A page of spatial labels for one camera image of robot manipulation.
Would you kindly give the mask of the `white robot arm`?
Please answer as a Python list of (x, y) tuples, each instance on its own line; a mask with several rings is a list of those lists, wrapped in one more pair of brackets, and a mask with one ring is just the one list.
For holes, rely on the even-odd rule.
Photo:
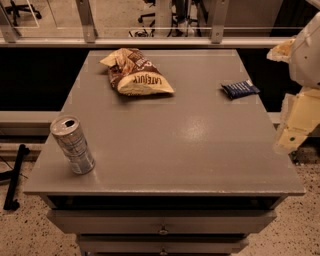
[(272, 48), (267, 58), (287, 63), (290, 79), (301, 86), (282, 101), (274, 141), (275, 152), (289, 154), (320, 124), (320, 13), (297, 36)]

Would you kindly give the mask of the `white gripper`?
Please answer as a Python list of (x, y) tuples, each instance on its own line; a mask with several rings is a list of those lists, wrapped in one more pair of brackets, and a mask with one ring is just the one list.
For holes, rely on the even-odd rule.
[[(288, 63), (294, 38), (273, 47), (267, 54), (272, 61)], [(278, 130), (273, 149), (278, 154), (296, 151), (307, 136), (320, 124), (320, 90), (303, 87), (296, 95), (284, 99), (284, 129)]]

